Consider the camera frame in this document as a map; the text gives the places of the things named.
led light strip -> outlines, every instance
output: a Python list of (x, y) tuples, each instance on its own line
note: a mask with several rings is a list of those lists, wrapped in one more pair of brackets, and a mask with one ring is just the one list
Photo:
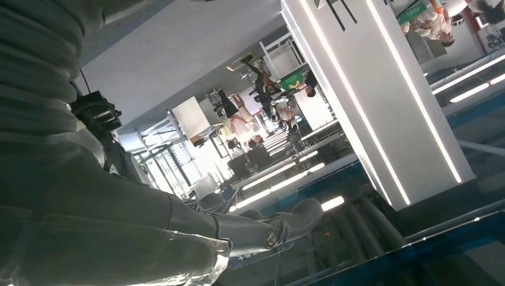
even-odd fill
[(305, 139), (307, 139), (307, 138), (309, 138), (309, 137), (312, 137), (312, 136), (314, 136), (315, 134), (317, 134), (317, 133), (319, 133), (319, 132), (321, 132), (321, 131), (325, 130), (326, 128), (328, 128), (328, 127), (330, 127), (330, 126), (332, 126), (332, 125), (336, 124), (337, 122), (338, 122), (338, 120), (333, 120), (333, 121), (329, 122), (328, 124), (323, 125), (323, 126), (321, 126), (320, 128), (317, 128), (316, 130), (312, 131), (312, 133), (309, 133), (307, 136), (302, 137), (302, 138), (301, 138), (301, 140), (303, 141), (303, 140), (305, 140)]
[(269, 155), (270, 155), (270, 156), (273, 156), (273, 155), (275, 155), (275, 154), (277, 154), (277, 153), (281, 152), (282, 150), (286, 149), (286, 147), (287, 147), (287, 146), (282, 147), (281, 149), (277, 149), (275, 152), (269, 153)]
[(274, 146), (274, 145), (280, 143), (281, 141), (286, 141), (287, 137), (288, 137), (287, 135), (283, 136), (283, 137), (279, 137), (278, 139), (275, 139), (275, 140), (269, 141), (267, 143), (264, 143), (263, 146), (265, 148), (269, 148), (271, 146)]
[(390, 35), (388, 34), (388, 31), (386, 30), (386, 27), (384, 26), (384, 23), (381, 20), (381, 17), (379, 16), (379, 13), (377, 12), (375, 6), (372, 3), (372, 0), (366, 0), (366, 4), (368, 5), (368, 8), (370, 9), (370, 12), (372, 13), (372, 17), (375, 20), (375, 23), (379, 27), (379, 30), (381, 31), (382, 37), (386, 41), (386, 44), (388, 45), (389, 51), (391, 52), (391, 55), (393, 56), (395, 62), (397, 63), (398, 68), (400, 69), (400, 73), (405, 79), (407, 86), (410, 89), (410, 92), (412, 93), (412, 96), (414, 97), (417, 106), (419, 107), (419, 110), (421, 111), (421, 114), (423, 115), (426, 124), (428, 125), (429, 130), (431, 131), (431, 134), (435, 138), (435, 141), (437, 142), (438, 148), (442, 152), (442, 155), (445, 158), (445, 161), (447, 165), (449, 166), (449, 169), (453, 173), (453, 176), (456, 180), (456, 182), (461, 183), (461, 177), (458, 174), (456, 170), (456, 166), (454, 165), (451, 157), (449, 156), (449, 153), (447, 152), (447, 149), (444, 146), (444, 143), (442, 142), (442, 139), (440, 138), (440, 135), (437, 132), (437, 129), (435, 128), (435, 125), (433, 124), (433, 121), (429, 117), (428, 111), (426, 110), (426, 107), (423, 105), (423, 102), (421, 100), (421, 97), (419, 96), (419, 93), (417, 92), (416, 87), (414, 86), (414, 83), (412, 82), (412, 78), (409, 76), (409, 73), (407, 71), (407, 68), (405, 67), (405, 64), (401, 60), (400, 53), (398, 53), (398, 50), (396, 49), (396, 46), (394, 45)]
[[(314, 151), (314, 152), (310, 153), (309, 155), (302, 157), (300, 159), (300, 162), (306, 161), (307, 159), (314, 157), (315, 155), (317, 155), (317, 153), (318, 153), (317, 151)], [(246, 189), (250, 189), (251, 187), (258, 185), (258, 184), (260, 184), (260, 183), (262, 183), (262, 182), (264, 182), (264, 181), (266, 181), (266, 180), (268, 180), (268, 179), (270, 179), (270, 178), (272, 178), (272, 177), (274, 177), (274, 176), (276, 176), (276, 175), (278, 175), (278, 174), (280, 174), (280, 173), (282, 173), (282, 172), (290, 169), (292, 166), (295, 166), (295, 165), (296, 165), (296, 162), (292, 162), (290, 164), (287, 164), (286, 166), (280, 168), (279, 170), (276, 170), (276, 171), (274, 171), (274, 172), (266, 175), (265, 177), (263, 177), (261, 179), (258, 179), (258, 180), (254, 181), (254, 182), (252, 182), (252, 183), (250, 183), (248, 185), (245, 185), (242, 188), (242, 190), (245, 191)]]
[(479, 85), (477, 86), (476, 88), (473, 88), (461, 95), (458, 95), (457, 97), (453, 98), (451, 100), (452, 103), (456, 103), (456, 102), (460, 102), (461, 100), (465, 99), (465, 98), (468, 98), (468, 97), (471, 97), (472, 95), (476, 94), (477, 92), (479, 91), (483, 91), (484, 89), (487, 89), (488, 87), (490, 87), (490, 84), (489, 83), (485, 83), (483, 85)]
[(266, 150), (267, 150), (267, 152), (273, 152), (274, 150), (285, 147), (287, 145), (289, 145), (289, 142), (283, 141), (283, 142), (280, 142), (274, 146), (270, 146), (270, 147), (266, 148)]
[(286, 170), (290, 169), (292, 166), (295, 166), (295, 165), (296, 165), (296, 163), (295, 163), (295, 162), (293, 162), (293, 163), (291, 163), (291, 164), (287, 164), (286, 166), (284, 166), (284, 167), (280, 168), (279, 170), (274, 171), (274, 172), (272, 172), (272, 173), (270, 173), (270, 174), (266, 175), (265, 177), (263, 177), (263, 178), (261, 178), (261, 179), (258, 179), (258, 180), (254, 181), (254, 182), (252, 182), (252, 183), (250, 183), (250, 184), (248, 184), (248, 185), (245, 185), (245, 186), (242, 188), (242, 190), (244, 190), (244, 191), (245, 191), (246, 189), (250, 189), (251, 187), (254, 187), (254, 186), (258, 185), (258, 184), (260, 184), (260, 183), (262, 183), (262, 182), (264, 182), (264, 181), (266, 181), (266, 180), (268, 180), (268, 179), (270, 179), (270, 178), (272, 178), (272, 177), (274, 177), (274, 176), (276, 176), (276, 175), (278, 175), (278, 174), (280, 174), (280, 173), (282, 173), (282, 172), (284, 172), (284, 171), (286, 171)]
[[(284, 7), (286, 8), (287, 12), (289, 13), (289, 16), (294, 19), (294, 16), (293, 16), (293, 13), (291, 12), (291, 9), (289, 9), (289, 6), (286, 4), (286, 0), (281, 0), (283, 3), (284, 3)], [(300, 42), (300, 43), (305, 43), (306, 45), (306, 48), (308, 49), (308, 52), (310, 53), (310, 55), (312, 56), (312, 59), (314, 59), (314, 64), (316, 65), (316, 67), (319, 69), (319, 70), (322, 70), (321, 68), (321, 65), (319, 64), (319, 62), (316, 60), (316, 56), (314, 55), (314, 52), (312, 51), (312, 49), (310, 48), (310, 46), (307, 44), (307, 40), (306, 38), (304, 37), (304, 35), (301, 33), (301, 29), (300, 27), (298, 27), (298, 25), (296, 24), (296, 22), (294, 23), (296, 28), (298, 29), (299, 33), (300, 33), (300, 36), (301, 36), (301, 40), (303, 40), (302, 42), (300, 41), (300, 39), (297, 38), (297, 35), (296, 33), (294, 33), (293, 31), (295, 31), (292, 27), (291, 27), (291, 24), (290, 22), (288, 21), (288, 19), (286, 18), (286, 15), (284, 15), (284, 13), (281, 13), (282, 14), (282, 17), (284, 18), (284, 21), (286, 22), (287, 26), (288, 26), (288, 29), (290, 31), (292, 31), (291, 35), (293, 36), (293, 38), (297, 41), (297, 42)], [(302, 47), (300, 47), (300, 51), (302, 52), (304, 58), (308, 58), (307, 57), (307, 54), (305, 52), (305, 50), (303, 50)], [(325, 91), (325, 92), (328, 92), (328, 96), (331, 96), (333, 95), (333, 97), (336, 98), (336, 94), (335, 94), (335, 91), (331, 88), (331, 85), (329, 83), (329, 80), (328, 78), (326, 77), (326, 75), (324, 73), (321, 74), (322, 76), (322, 81), (321, 79), (319, 79), (319, 75), (317, 73), (314, 73), (314, 75), (316, 76), (316, 79), (318, 82), (322, 82), (324, 83), (325, 86), (327, 86), (329, 88), (328, 91)], [(338, 106), (340, 107), (340, 109), (343, 110), (343, 107), (340, 105), (340, 103), (337, 101), (336, 104), (338, 104)], [(349, 119), (347, 118), (347, 115), (345, 113), (342, 113), (339, 115), (341, 118), (345, 119), (346, 122), (349, 121)], [(372, 172), (372, 175), (374, 176), (375, 180), (377, 181), (377, 183), (379, 184), (379, 187), (381, 188), (381, 191), (384, 195), (384, 197), (386, 198), (386, 200), (388, 201), (389, 205), (392, 206), (392, 202), (391, 200), (389, 199), (389, 196), (388, 196), (388, 193), (386, 192), (386, 190), (384, 189), (384, 186), (382, 185), (382, 182), (381, 182), (381, 179), (379, 179), (379, 176), (377, 175), (377, 171), (375, 170), (375, 168), (373, 167), (373, 164), (372, 162), (370, 161), (370, 158), (366, 152), (366, 150), (364, 149), (363, 145), (361, 144), (359, 138), (356, 136), (353, 136), (352, 134), (347, 134), (348, 137), (356, 137), (356, 144), (353, 144), (353, 148), (357, 151), (359, 151), (359, 154), (362, 154), (362, 157), (363, 157), (363, 160), (365, 161), (365, 163), (370, 167), (370, 171)], [(369, 179), (372, 183), (373, 186), (375, 186), (375, 184), (373, 183), (373, 180), (371, 180), (371, 177), (369, 176)]]
[(451, 100), (452, 103), (460, 102), (461, 100), (464, 100), (465, 98), (469, 98), (474, 94), (477, 94), (478, 92), (483, 91), (484, 89), (489, 88), (491, 85), (495, 85), (498, 82), (501, 82), (502, 80), (505, 79), (505, 74), (502, 74), (499, 77), (495, 77), (494, 79), (491, 79), (489, 83), (484, 83), (482, 85), (477, 86), (476, 88), (473, 88), (463, 94), (458, 95), (457, 97), (453, 98)]
[(497, 84), (498, 82), (501, 82), (501, 81), (502, 81), (502, 80), (504, 80), (504, 79), (505, 79), (505, 73), (504, 73), (504, 74), (502, 74), (502, 75), (501, 75), (501, 76), (499, 76), (499, 77), (495, 77), (494, 79), (491, 79), (490, 84), (491, 84), (491, 85), (495, 85), (495, 84)]
[(322, 203), (321, 207), (323, 208), (323, 211), (326, 212), (330, 209), (340, 206), (343, 203), (344, 203), (344, 198), (340, 195), (340, 196), (333, 198), (325, 203)]
[(277, 191), (277, 190), (279, 190), (279, 189), (281, 189), (281, 188), (283, 188), (285, 186), (288, 186), (289, 184), (292, 184), (292, 183), (300, 180), (301, 178), (307, 176), (309, 173), (314, 173), (315, 171), (322, 169), (324, 166), (325, 166), (324, 163), (317, 164), (314, 167), (310, 168), (309, 170), (307, 170), (307, 171), (305, 171), (303, 173), (300, 173), (300, 174), (298, 174), (296, 176), (293, 176), (293, 177), (291, 177), (291, 178), (289, 178), (289, 179), (287, 179), (287, 180), (285, 180), (285, 181), (283, 181), (283, 182), (281, 182), (281, 183), (279, 183), (279, 184), (271, 187), (270, 189), (266, 189), (263, 192), (260, 192), (260, 193), (258, 193), (256, 195), (253, 195), (250, 198), (246, 198), (245, 200), (241, 201), (240, 203), (236, 204), (235, 206), (230, 207), (229, 212), (234, 212), (235, 210), (240, 209), (241, 207), (245, 207), (248, 204), (251, 204), (251, 203), (253, 203), (253, 202), (255, 202), (255, 201), (257, 201), (257, 200), (259, 200), (261, 198), (264, 198), (267, 195), (271, 194), (272, 192), (275, 192), (275, 191)]
[(382, 159), (384, 160), (384, 163), (386, 164), (386, 167), (388, 168), (388, 170), (393, 178), (393, 181), (395, 182), (397, 188), (400, 190), (400, 193), (401, 193), (405, 203), (410, 204), (410, 200), (409, 200), (407, 194), (405, 193), (405, 190), (403, 189), (403, 186), (401, 185), (401, 182), (398, 179), (398, 176), (396, 175), (396, 172), (394, 171), (394, 169), (391, 165), (391, 162), (389, 162), (389, 159), (388, 159), (384, 149), (382, 148), (381, 143), (379, 142), (379, 138), (377, 138), (377, 135), (375, 134), (375, 131), (372, 128), (372, 125), (370, 124), (366, 114), (364, 113), (363, 108), (361, 107), (361, 104), (359, 103), (359, 100), (357, 99), (356, 94), (354, 93), (353, 88), (351, 87), (351, 83), (347, 79), (342, 67), (340, 66), (338, 60), (336, 59), (336, 55), (333, 53), (333, 51), (330, 47), (330, 44), (323, 33), (323, 30), (319, 26), (319, 23), (317, 22), (314, 14), (312, 13), (312, 10), (308, 6), (307, 1), (300, 0), (300, 3), (304, 8), (304, 11), (306, 12), (310, 23), (314, 27), (316, 35), (319, 38), (319, 41), (321, 41), (321, 44), (323, 45), (328, 57), (330, 58), (330, 60), (333, 64), (333, 67), (335, 68), (335, 70), (338, 73), (340, 79), (342, 80), (342, 83), (344, 84), (347, 92), (349, 93), (349, 96), (350, 96), (351, 100), (353, 101), (354, 106), (356, 107), (356, 110), (358, 111), (358, 114), (360, 115), (366, 129), (370, 133), (373, 142), (377, 146), (377, 149), (378, 149), (379, 153), (381, 154)]
[(307, 159), (314, 157), (315, 155), (317, 155), (317, 153), (319, 153), (319, 152), (314, 151), (307, 156), (301, 157), (300, 162), (306, 161)]
[(442, 92), (442, 91), (450, 88), (451, 86), (456, 85), (456, 84), (464, 81), (465, 79), (473, 76), (474, 74), (480, 73), (481, 71), (483, 71), (483, 70), (485, 70), (485, 69), (487, 69), (487, 68), (489, 68), (491, 66), (494, 66), (495, 64), (497, 64), (497, 63), (499, 63), (499, 62), (501, 62), (503, 60), (505, 60), (505, 55), (502, 55), (501, 57), (498, 57), (498, 58), (490, 61), (489, 63), (483, 65), (482, 67), (478, 67), (477, 69), (474, 69), (474, 70), (470, 71), (469, 73), (464, 74), (461, 77), (458, 77), (457, 79), (453, 80), (452, 82), (448, 82), (445, 85), (440, 86), (439, 88), (437, 88), (437, 89), (435, 89), (433, 91), (433, 94), (438, 94), (438, 93), (440, 93), (440, 92)]

ceiling light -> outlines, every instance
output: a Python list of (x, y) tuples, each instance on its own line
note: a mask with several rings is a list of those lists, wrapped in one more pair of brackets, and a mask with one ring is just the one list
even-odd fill
[(240, 209), (241, 207), (244, 207), (244, 206), (247, 206), (248, 204), (254, 202), (254, 201), (257, 201), (267, 195), (269, 195), (272, 191), (269, 190), (269, 189), (266, 189), (264, 190), (263, 192), (260, 192), (256, 195), (253, 195), (252, 197), (250, 198), (246, 198), (245, 200), (241, 201), (240, 203), (238, 203), (237, 205), (235, 205), (235, 207), (237, 209)]
[(269, 155), (270, 155), (270, 156), (273, 156), (273, 155), (275, 155), (275, 154), (277, 154), (277, 153), (281, 152), (281, 151), (282, 151), (282, 150), (284, 150), (284, 149), (286, 149), (286, 147), (283, 147), (283, 148), (281, 148), (281, 149), (277, 149), (277, 151), (272, 152), (272, 153), (269, 153)]
[(388, 168), (389, 173), (391, 174), (391, 176), (393, 178), (393, 181), (395, 182), (397, 188), (400, 190), (400, 193), (402, 194), (405, 203), (410, 204), (410, 200), (406, 196), (405, 190), (403, 190), (403, 186), (401, 185), (400, 180), (398, 179), (398, 176), (394, 172), (391, 162), (389, 162), (389, 159), (386, 156), (386, 153), (385, 153), (384, 149), (382, 148), (382, 145), (379, 142), (379, 138), (377, 138), (377, 135), (375, 134), (375, 131), (373, 130), (372, 125), (370, 124), (370, 121), (368, 120), (366, 114), (364, 113), (363, 107), (361, 107), (361, 104), (360, 104), (358, 98), (356, 97), (356, 94), (354, 93), (351, 83), (347, 79), (347, 76), (345, 75), (344, 70), (342, 69), (342, 67), (340, 66), (340, 63), (336, 59), (336, 55), (335, 55), (335, 53), (333, 53), (333, 50), (332, 50), (328, 40), (326, 39), (325, 34), (323, 33), (323, 30), (319, 26), (319, 23), (317, 22), (314, 14), (312, 13), (312, 10), (308, 6), (307, 1), (300, 0), (300, 3), (303, 6), (304, 11), (307, 13), (307, 17), (309, 18), (309, 21), (311, 22), (311, 24), (314, 28), (314, 31), (316, 32), (316, 35), (319, 38), (319, 41), (323, 45), (324, 50), (326, 51), (328, 57), (330, 58), (330, 60), (333, 64), (333, 67), (335, 68), (335, 71), (339, 75), (340, 80), (342, 81), (342, 84), (344, 85), (345, 89), (347, 90), (347, 93), (349, 94), (358, 114), (360, 115), (366, 129), (368, 130), (368, 133), (372, 137), (372, 140), (375, 143), (384, 163), (386, 164), (386, 167)]
[(308, 170), (309, 173), (314, 173), (315, 171), (319, 170), (319, 169), (322, 169), (323, 167), (325, 166), (324, 163), (320, 163), (320, 164), (317, 164), (315, 165), (314, 167), (310, 168)]
[(315, 171), (323, 168), (324, 166), (325, 166), (324, 163), (320, 163), (320, 164), (312, 167), (310, 170), (307, 170), (307, 171), (305, 171), (303, 173), (300, 173), (300, 174), (298, 174), (296, 176), (293, 176), (293, 177), (291, 177), (291, 178), (289, 178), (289, 179), (287, 179), (287, 180), (285, 180), (285, 181), (283, 181), (283, 182), (281, 182), (281, 183), (279, 183), (279, 184), (271, 187), (270, 189), (266, 189), (263, 192), (260, 192), (260, 193), (258, 193), (256, 195), (253, 195), (250, 198), (246, 198), (245, 200), (243, 200), (240, 203), (236, 204), (236, 206), (235, 206), (236, 208), (235, 209), (232, 210), (233, 207), (231, 207), (230, 208), (230, 212), (233, 212), (236, 209), (240, 209), (241, 207), (245, 207), (245, 206), (247, 206), (250, 203), (253, 203), (253, 202), (255, 202), (255, 201), (257, 201), (257, 200), (259, 200), (259, 199), (261, 199), (263, 197), (266, 197), (267, 195), (271, 194), (272, 192), (275, 192), (275, 191), (277, 191), (277, 190), (279, 190), (279, 189), (281, 189), (281, 188), (283, 188), (283, 187), (285, 187), (285, 186), (287, 186), (289, 184), (292, 184), (292, 183), (300, 180), (301, 178), (307, 176), (307, 174), (315, 172)]
[(271, 190), (272, 190), (272, 192), (275, 192), (275, 191), (277, 191), (277, 190), (279, 190), (281, 188), (284, 188), (285, 186), (287, 186), (289, 184), (292, 184), (292, 183), (300, 180), (301, 178), (305, 177), (307, 174), (308, 174), (308, 171), (305, 171), (305, 172), (300, 173), (300, 174), (298, 174), (296, 176), (293, 176), (293, 177), (291, 177), (291, 178), (289, 178), (289, 179), (287, 179), (287, 180), (285, 180), (285, 181), (283, 181), (283, 182), (281, 182), (281, 183), (273, 186), (271, 188)]
[(477, 86), (476, 88), (473, 88), (463, 94), (460, 94), (458, 95), (457, 97), (453, 98), (451, 100), (452, 103), (456, 103), (456, 102), (460, 102), (461, 100), (465, 99), (465, 98), (469, 98), (471, 97), (472, 95), (476, 94), (477, 92), (479, 91), (483, 91), (484, 89), (487, 89), (488, 87), (490, 86), (489, 83), (484, 83), (482, 85), (479, 85)]
[(280, 143), (281, 141), (286, 141), (286, 137), (288, 137), (287, 134), (286, 134), (286, 136), (281, 136), (281, 137), (275, 138), (273, 140), (268, 140), (267, 142), (263, 143), (263, 146), (265, 146), (265, 148), (268, 148), (272, 145)]
[(267, 138), (267, 140), (271, 140), (271, 139), (273, 139), (273, 138), (277, 138), (277, 137), (279, 137), (279, 136), (284, 136), (284, 135), (287, 135), (287, 134), (288, 134), (288, 133), (287, 133), (286, 131), (281, 132), (281, 133), (277, 133), (277, 134), (274, 134), (274, 135), (272, 135), (272, 136), (268, 137), (268, 138)]
[(280, 148), (286, 144), (289, 144), (289, 142), (286, 142), (286, 141), (281, 141), (281, 142), (278, 142), (278, 143), (275, 143), (275, 145), (272, 145), (272, 146), (268, 146), (268, 147), (265, 147), (266, 150), (269, 152), (269, 151), (273, 151), (277, 148)]
[(505, 60), (505, 55), (502, 55), (501, 57), (496, 58), (495, 60), (492, 60), (489, 63), (487, 63), (487, 64), (485, 64), (485, 65), (483, 65), (481, 67), (478, 67), (477, 69), (474, 69), (474, 70), (470, 71), (469, 73), (464, 74), (461, 77), (458, 77), (457, 79), (453, 80), (452, 82), (449, 82), (449, 83), (446, 83), (445, 85), (440, 86), (439, 88), (437, 88), (437, 89), (435, 89), (433, 91), (433, 94), (438, 94), (438, 93), (440, 93), (440, 92), (442, 92), (442, 91), (450, 88), (451, 86), (456, 85), (456, 84), (464, 81), (465, 79), (473, 76), (474, 74), (480, 73), (481, 71), (483, 71), (483, 70), (485, 70), (485, 69), (487, 69), (487, 68), (489, 68), (491, 66), (494, 66), (495, 64), (497, 64), (497, 63), (499, 63), (499, 62), (501, 62), (503, 60)]
[(344, 203), (344, 198), (340, 195), (336, 198), (333, 198), (333, 199), (321, 204), (321, 207), (323, 208), (323, 211), (326, 212), (334, 207), (340, 206), (343, 203)]
[(499, 77), (495, 77), (494, 79), (491, 79), (490, 84), (495, 85), (495, 84), (497, 84), (498, 82), (501, 82), (504, 79), (505, 79), (505, 73), (502, 74)]
[(303, 140), (305, 140), (305, 139), (307, 139), (307, 138), (309, 138), (309, 137), (312, 137), (312, 136), (314, 136), (315, 134), (317, 134), (317, 133), (319, 133), (319, 132), (321, 132), (321, 131), (325, 130), (326, 128), (328, 128), (328, 127), (330, 127), (330, 126), (334, 125), (334, 124), (335, 124), (335, 123), (337, 123), (337, 122), (338, 122), (338, 120), (337, 120), (337, 119), (335, 119), (335, 120), (333, 120), (333, 121), (331, 121), (331, 122), (329, 122), (329, 123), (327, 123), (327, 124), (325, 124), (325, 125), (321, 126), (320, 128), (317, 128), (316, 130), (312, 131), (312, 133), (309, 133), (308, 135), (306, 135), (306, 136), (302, 137), (302, 138), (301, 138), (301, 140), (303, 141)]
[(301, 157), (301, 158), (300, 158), (300, 162), (303, 162), (303, 161), (307, 160), (308, 158), (312, 158), (312, 157), (314, 157), (315, 155), (317, 155), (317, 153), (318, 153), (317, 151), (314, 151), (314, 152), (310, 153), (310, 154), (309, 154), (309, 155), (307, 155), (307, 156)]
[(285, 149), (288, 145), (289, 145), (289, 142), (283, 142), (282, 144), (279, 144), (272, 149), (267, 149), (267, 152), (270, 154), (274, 154), (274, 153), (277, 153), (277, 151), (279, 151), (281, 149)]
[[(442, 153), (442, 156), (444, 156), (447, 166), (451, 170), (456, 182), (461, 183), (462, 180), (456, 170), (456, 166), (454, 165), (451, 157), (449, 156), (447, 149), (445, 149), (444, 143), (442, 142), (442, 139), (440, 138), (440, 135), (438, 134), (437, 129), (435, 128), (435, 125), (433, 124), (433, 121), (429, 117), (428, 111), (426, 110), (426, 107), (424, 106), (424, 104), (421, 100), (421, 97), (420, 97), (416, 87), (414, 86), (414, 82), (412, 81), (412, 78), (409, 76), (409, 73), (407, 71), (407, 68), (405, 67), (405, 64), (401, 60), (400, 53), (396, 49), (395, 44), (393, 43), (386, 27), (384, 26), (384, 23), (382, 22), (381, 17), (379, 16), (379, 13), (377, 12), (375, 6), (373, 5), (372, 0), (366, 0), (366, 3), (368, 5), (370, 12), (372, 13), (375, 23), (377, 24), (377, 26), (379, 27), (379, 30), (381, 31), (382, 37), (386, 41), (386, 44), (389, 48), (389, 51), (391, 52), (391, 55), (393, 56), (395, 62), (397, 63), (398, 68), (400, 69), (401, 75), (403, 76), (407, 86), (410, 89), (412, 97), (414, 98), (417, 106), (419, 107), (419, 110), (421, 111), (421, 114), (422, 114), (426, 124), (428, 125), (428, 128), (429, 128), (431, 134), (433, 135), (435, 142), (437, 143), (438, 148), (440, 149), (440, 152)], [(398, 178), (395, 178), (395, 176), (396, 176), (395, 173), (392, 173), (392, 175), (393, 175), (393, 180), (395, 180), (395, 181), (398, 180)], [(398, 189), (400, 190), (400, 193), (401, 193), (402, 197), (404, 198), (405, 203), (410, 204), (409, 199), (407, 198), (407, 194), (405, 193), (405, 190), (403, 190), (403, 187), (401, 187), (401, 185), (399, 185), (399, 183), (400, 183), (399, 181), (397, 183), (398, 183)]]
[(274, 177), (274, 176), (276, 176), (276, 175), (284, 172), (285, 170), (290, 169), (292, 166), (295, 166), (295, 164), (296, 164), (295, 162), (293, 162), (291, 164), (287, 164), (286, 166), (280, 168), (279, 170), (276, 170), (276, 171), (274, 171), (274, 172), (266, 175), (265, 177), (262, 177), (261, 179), (258, 179), (258, 180), (254, 181), (254, 182), (252, 182), (252, 183), (250, 183), (248, 185), (245, 185), (242, 188), (242, 190), (250, 189), (251, 187), (256, 186), (257, 184), (262, 183), (262, 182), (264, 182), (264, 181), (266, 181), (266, 180), (268, 180), (268, 179), (270, 179), (270, 178), (272, 178), (272, 177)]

cable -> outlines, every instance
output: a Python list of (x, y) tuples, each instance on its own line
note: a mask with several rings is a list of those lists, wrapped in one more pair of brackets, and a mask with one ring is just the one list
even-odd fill
[(80, 70), (80, 74), (82, 75), (82, 78), (84, 79), (84, 82), (86, 83), (86, 87), (88, 88), (88, 93), (90, 94), (91, 90), (89, 89), (88, 80), (86, 80), (86, 77), (84, 76), (84, 73), (82, 72), (82, 69), (79, 69), (79, 70)]

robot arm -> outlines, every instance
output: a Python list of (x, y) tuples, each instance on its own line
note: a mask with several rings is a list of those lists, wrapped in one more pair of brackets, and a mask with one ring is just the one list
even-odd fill
[[(288, 234), (290, 226), (294, 226), (292, 221), (257, 221), (193, 212), (173, 195), (108, 174), (89, 150), (67, 140), (66, 134), (74, 132), (77, 126), (67, 107), (76, 100), (69, 81), (78, 74), (77, 58), (84, 37), (109, 19), (135, 11), (144, 2), (4, 0), (0, 3), (1, 26), (8, 27), (0, 33), (0, 205), (29, 210), (31, 224), (58, 214), (224, 239), (231, 245), (231, 255), (266, 251), (280, 238), (291, 239)], [(317, 202), (309, 204), (316, 210), (308, 212), (312, 217), (310, 223), (297, 226), (292, 233), (298, 234), (300, 229), (309, 231), (322, 215)], [(191, 267), (200, 265), (188, 264), (191, 259), (183, 251), (172, 253), (159, 263), (170, 268), (170, 273), (201, 273), (191, 271)], [(15, 255), (7, 259), (7, 264), (20, 260), (21, 255)], [(60, 274), (44, 275), (56, 278)], [(0, 282), (10, 279), (5, 272), (0, 275)], [(79, 283), (115, 285), (108, 284), (114, 277), (108, 279)]]

robotic hand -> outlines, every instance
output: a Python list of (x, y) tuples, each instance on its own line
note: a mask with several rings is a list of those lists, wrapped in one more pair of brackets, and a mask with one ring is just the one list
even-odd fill
[(146, 2), (0, 3), (0, 285), (210, 285), (227, 257), (297, 239), (321, 218), (314, 200), (268, 218), (194, 212), (67, 139), (84, 37)]

